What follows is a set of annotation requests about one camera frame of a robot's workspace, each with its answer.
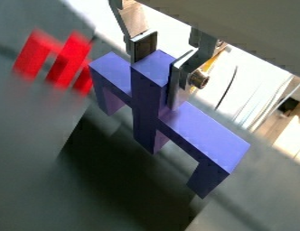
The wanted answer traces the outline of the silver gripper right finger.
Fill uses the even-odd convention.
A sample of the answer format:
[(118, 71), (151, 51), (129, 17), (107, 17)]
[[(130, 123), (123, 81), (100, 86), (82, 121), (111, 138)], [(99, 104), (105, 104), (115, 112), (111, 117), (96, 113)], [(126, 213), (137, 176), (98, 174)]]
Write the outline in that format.
[(191, 75), (205, 62), (213, 57), (218, 39), (191, 28), (189, 44), (194, 49), (186, 51), (169, 66), (167, 106), (175, 110), (187, 100), (190, 87), (202, 87), (207, 81), (201, 74)]

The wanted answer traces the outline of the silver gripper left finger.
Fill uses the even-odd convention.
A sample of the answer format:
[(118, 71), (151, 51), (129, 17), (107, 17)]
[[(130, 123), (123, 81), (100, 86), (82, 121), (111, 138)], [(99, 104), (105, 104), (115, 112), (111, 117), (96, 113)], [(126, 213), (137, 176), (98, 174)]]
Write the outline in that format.
[(123, 33), (126, 52), (131, 63), (142, 60), (157, 50), (157, 31), (146, 21), (143, 6), (135, 0), (107, 0)]

